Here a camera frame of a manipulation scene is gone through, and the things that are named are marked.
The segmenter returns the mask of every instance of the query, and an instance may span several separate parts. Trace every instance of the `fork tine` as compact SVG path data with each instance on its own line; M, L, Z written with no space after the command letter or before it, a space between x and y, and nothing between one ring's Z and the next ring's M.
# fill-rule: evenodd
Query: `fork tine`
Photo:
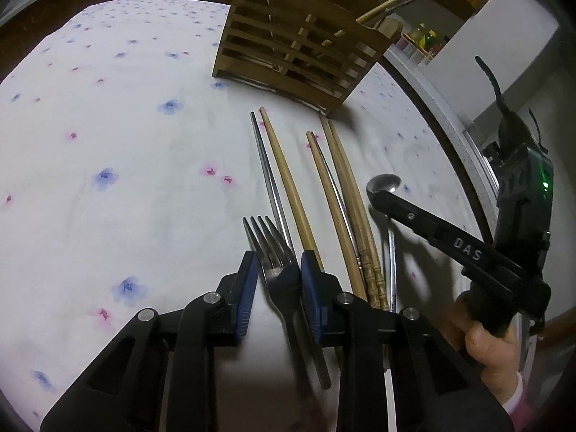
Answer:
M254 233L252 232L252 229L250 228L250 225L248 224L248 219L243 217L242 222L244 223L244 229L246 229L246 233L248 234L248 240L250 240L250 243L252 244L252 248L254 248L254 251L256 252L256 255L258 256L258 259L260 260L260 265L262 266L262 269L263 270L271 269L272 264L270 263L270 259L262 250L260 243L258 243L258 239L254 235Z
M276 252L272 249L270 243L266 240L266 237L260 230L260 227L258 227L258 224L254 219L254 216L250 217L250 222L252 223L254 232L258 237L258 242L260 242L260 245L262 246L262 248L264 249L264 253L266 254L267 260L270 262L270 268L279 268L281 265L276 255Z
M296 263L296 255L294 254L292 249L288 246L286 240L284 239L278 228L274 225L274 223L268 216L265 216L264 219L266 219L266 222L276 242L278 242L280 247L282 247L282 253L284 254L284 259L287 260L288 263Z
M284 266L286 264L286 259L284 258L284 251L282 250L282 246L278 242L278 239L274 238L272 232L270 232L270 229L268 228L266 223L264 223L264 219L262 219L262 216L258 216L258 222L260 223L261 229L264 231L266 240L268 241L274 253L276 254L276 257L280 262L280 266Z

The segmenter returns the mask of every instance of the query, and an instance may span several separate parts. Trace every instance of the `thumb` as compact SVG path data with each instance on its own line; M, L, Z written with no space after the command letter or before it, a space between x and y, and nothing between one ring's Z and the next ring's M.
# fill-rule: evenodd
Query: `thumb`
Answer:
M478 362L483 363L492 372L516 371L517 346L492 336L480 322L475 322L465 337L466 350Z

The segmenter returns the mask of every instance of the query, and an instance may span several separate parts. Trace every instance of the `wooden utensil holder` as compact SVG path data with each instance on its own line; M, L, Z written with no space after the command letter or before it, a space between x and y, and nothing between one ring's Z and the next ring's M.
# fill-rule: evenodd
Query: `wooden utensil holder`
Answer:
M387 25L380 32L361 26L328 0L232 0L212 76L334 111L400 37L399 22Z

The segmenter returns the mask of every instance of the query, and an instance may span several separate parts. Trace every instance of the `white cuff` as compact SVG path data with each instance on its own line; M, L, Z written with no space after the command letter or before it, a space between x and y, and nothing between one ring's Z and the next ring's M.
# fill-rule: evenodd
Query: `white cuff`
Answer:
M510 399L506 401L504 404L502 404L502 407L508 414L512 414L512 412L514 412L514 410L518 407L518 405L520 404L520 398L522 398L522 393L524 391L524 383L522 382L522 375L520 374L520 372L516 372L516 375L518 376L518 384L516 385L516 390L514 391L514 394L510 397Z

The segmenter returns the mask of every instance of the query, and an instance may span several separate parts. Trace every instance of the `pink sleeve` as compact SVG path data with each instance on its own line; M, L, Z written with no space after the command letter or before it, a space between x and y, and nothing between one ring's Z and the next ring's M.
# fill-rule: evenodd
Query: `pink sleeve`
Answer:
M510 413L510 417L512 422L514 423L514 430L516 432L520 432L524 427L526 427L532 418L534 417L534 413L532 408L526 402L526 385L523 385L522 396L520 397L520 401L514 411Z

